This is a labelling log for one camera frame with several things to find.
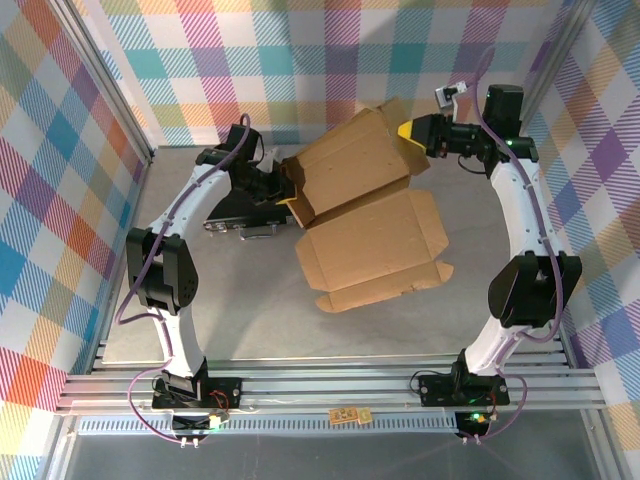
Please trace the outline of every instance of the gray table surface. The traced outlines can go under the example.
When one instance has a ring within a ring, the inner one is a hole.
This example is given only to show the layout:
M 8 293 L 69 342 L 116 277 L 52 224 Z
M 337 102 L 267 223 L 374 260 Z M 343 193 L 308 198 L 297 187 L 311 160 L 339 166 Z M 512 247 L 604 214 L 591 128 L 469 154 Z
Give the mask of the gray table surface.
M 285 155 L 297 147 L 285 147 Z M 161 149 L 149 171 L 139 226 L 147 226 L 187 181 L 200 148 Z M 294 250 L 296 226 L 276 237 L 240 241 L 235 232 L 207 232 L 189 245 L 200 286 L 193 316 L 209 359 L 256 359 L 458 352 L 478 335 L 489 311 L 487 288 L 508 260 L 508 238 L 498 198 L 484 176 L 464 172 L 455 158 L 432 161 L 412 179 L 431 190 L 449 247 L 440 258 L 455 267 L 451 280 L 339 314 L 319 310 Z M 120 292 L 122 300 L 125 289 Z M 127 314 L 142 312 L 135 300 Z M 111 328 L 105 362 L 162 359 L 150 320 Z

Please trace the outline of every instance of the cardboard box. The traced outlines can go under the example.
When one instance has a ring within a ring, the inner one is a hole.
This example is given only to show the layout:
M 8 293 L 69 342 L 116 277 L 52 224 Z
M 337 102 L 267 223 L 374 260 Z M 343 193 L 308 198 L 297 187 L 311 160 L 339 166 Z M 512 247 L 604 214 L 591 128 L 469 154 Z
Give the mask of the cardboard box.
M 307 233 L 296 252 L 316 304 L 342 312 L 445 283 L 436 261 L 449 240 L 430 192 L 408 189 L 429 167 L 396 134 L 407 121 L 393 99 L 364 110 L 285 162 L 297 198 L 289 208 Z

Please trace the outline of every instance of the plaid wall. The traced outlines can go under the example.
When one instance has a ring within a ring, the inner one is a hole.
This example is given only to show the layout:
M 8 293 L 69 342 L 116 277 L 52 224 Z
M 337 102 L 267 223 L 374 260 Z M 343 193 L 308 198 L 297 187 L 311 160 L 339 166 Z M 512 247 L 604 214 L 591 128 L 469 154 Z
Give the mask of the plaid wall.
M 46 0 L 0 0 L 0 478 L 33 478 L 143 164 Z
M 519 69 L 524 78 L 532 39 L 544 39 L 563 3 L 572 1 L 76 0 L 160 145 L 216 143 L 244 111 L 276 144 L 313 141 L 395 95 L 414 116 L 433 112 L 434 89 L 470 78 L 489 45 L 485 82 Z
M 529 128 L 549 213 L 584 264 L 565 325 L 640 478 L 640 8 L 600 0 Z

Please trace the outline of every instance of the purple cable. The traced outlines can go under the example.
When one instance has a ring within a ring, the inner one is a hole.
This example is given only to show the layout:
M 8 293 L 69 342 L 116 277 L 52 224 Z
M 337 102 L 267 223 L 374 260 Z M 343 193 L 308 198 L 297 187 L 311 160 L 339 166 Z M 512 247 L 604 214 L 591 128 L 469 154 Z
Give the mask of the purple cable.
M 231 160 L 233 160 L 233 158 L 238 154 L 238 152 L 246 142 L 247 137 L 249 136 L 249 130 L 251 128 L 251 118 L 249 117 L 248 114 L 246 113 L 242 114 L 242 116 L 240 117 L 240 124 L 244 125 L 245 129 L 244 129 L 244 133 L 242 134 L 242 138 L 240 138 L 240 142 L 238 142 L 238 145 L 236 145 L 233 148 L 233 150 L 231 150 L 220 161 L 220 163 L 218 163 L 217 165 L 214 165 L 213 168 L 207 170 L 205 173 L 200 175 L 196 179 L 195 183 L 192 183 L 191 185 L 189 185 L 189 187 L 175 201 L 171 210 L 169 210 L 169 214 L 167 215 L 166 220 L 163 222 L 162 227 L 160 228 L 160 231 L 158 232 L 158 235 L 155 241 L 153 242 L 153 245 L 151 246 L 151 250 L 149 250 L 149 254 L 147 255 L 147 260 L 144 262 L 144 265 L 142 266 L 142 270 L 140 270 L 140 274 L 138 275 L 138 278 L 136 279 L 134 284 L 131 286 L 131 289 L 129 290 L 127 295 L 124 297 L 124 300 L 122 301 L 122 304 L 120 305 L 120 308 L 118 308 L 118 311 L 116 312 L 114 317 L 114 321 L 116 325 L 126 325 L 127 323 L 134 322 L 141 318 L 154 318 L 158 320 L 162 326 L 162 334 L 167 344 L 167 354 L 169 359 L 160 367 L 154 367 L 148 370 L 143 370 L 142 372 L 137 374 L 135 377 L 133 377 L 133 380 L 131 380 L 131 383 L 129 384 L 129 388 L 127 389 L 127 401 L 129 402 L 129 406 L 131 407 L 131 411 L 133 411 L 133 414 L 138 418 L 138 420 L 140 420 L 140 422 L 145 427 L 149 429 L 149 431 L 151 431 L 153 434 L 157 435 L 158 437 L 173 443 L 182 444 L 182 442 L 177 438 L 167 435 L 165 433 L 162 433 L 160 430 L 158 430 L 149 422 L 147 422 L 145 418 L 140 414 L 140 412 L 138 412 L 135 405 L 133 404 L 133 399 L 131 398 L 133 393 L 133 387 L 140 378 L 142 378 L 143 376 L 149 373 L 161 372 L 162 370 L 167 368 L 171 363 L 171 360 L 173 360 L 173 346 L 171 345 L 171 337 L 169 337 L 169 330 L 167 329 L 167 324 L 165 322 L 164 317 L 160 315 L 160 313 L 151 313 L 151 312 L 139 313 L 137 315 L 133 315 L 132 317 L 126 318 L 124 320 L 122 319 L 122 315 L 124 314 L 124 311 L 127 308 L 127 305 L 129 305 L 129 302 L 131 301 L 133 296 L 138 292 L 138 289 L 140 288 L 140 285 L 142 284 L 144 277 L 147 275 L 147 272 L 149 271 L 149 268 L 153 263 L 153 259 L 156 256 L 158 249 L 160 248 L 160 243 L 164 238 L 164 234 L 166 233 L 167 229 L 171 226 L 171 221 L 175 217 L 175 214 L 178 211 L 178 209 L 182 206 L 182 204 L 189 197 L 189 195 L 191 195 L 191 193 L 202 184 L 202 182 L 204 182 L 207 178 L 209 178 L 215 172 L 220 170 L 222 167 L 227 166 L 231 162 Z
M 551 330 L 544 337 L 536 337 L 533 335 L 529 335 L 525 332 L 520 332 L 520 336 L 526 338 L 535 343 L 546 343 L 549 340 L 553 339 L 558 333 L 558 329 L 560 328 L 560 320 L 562 318 L 562 309 L 564 307 L 564 293 L 562 291 L 562 277 L 560 276 L 560 266 L 558 265 L 558 260 L 556 259 L 555 254 L 553 253 L 553 248 L 551 248 L 551 243 L 549 242 L 549 238 L 547 237 L 547 231 L 544 225 L 544 216 L 542 215 L 542 210 L 540 208 L 540 203 L 538 202 L 538 197 L 536 196 L 536 192 L 533 189 L 533 185 L 531 184 L 531 179 L 529 175 L 527 175 L 526 170 L 518 160 L 518 157 L 513 153 L 513 151 L 509 148 L 509 146 L 502 140 L 492 129 L 487 125 L 487 122 L 482 118 L 482 114 L 480 113 L 480 103 L 478 102 L 478 84 L 480 83 L 480 78 L 485 74 L 491 61 L 493 60 L 493 55 L 495 53 L 495 47 L 487 48 L 482 57 L 480 57 L 480 61 L 478 62 L 478 68 L 476 70 L 474 81 L 471 84 L 471 88 L 473 89 L 473 108 L 478 117 L 478 122 L 482 129 L 487 132 L 487 134 L 499 145 L 502 151 L 506 152 L 509 155 L 509 159 L 511 163 L 516 167 L 518 173 L 522 177 L 523 182 L 525 183 L 525 188 L 529 193 L 529 198 L 531 199 L 531 206 L 533 207 L 533 212 L 536 216 L 536 221 L 538 223 L 538 229 L 540 231 L 540 239 L 542 244 L 544 245 L 545 250 L 547 251 L 547 255 L 549 255 L 549 259 L 551 260 L 551 269 L 553 270 L 553 279 L 556 284 L 556 313 L 553 319 L 553 325 Z

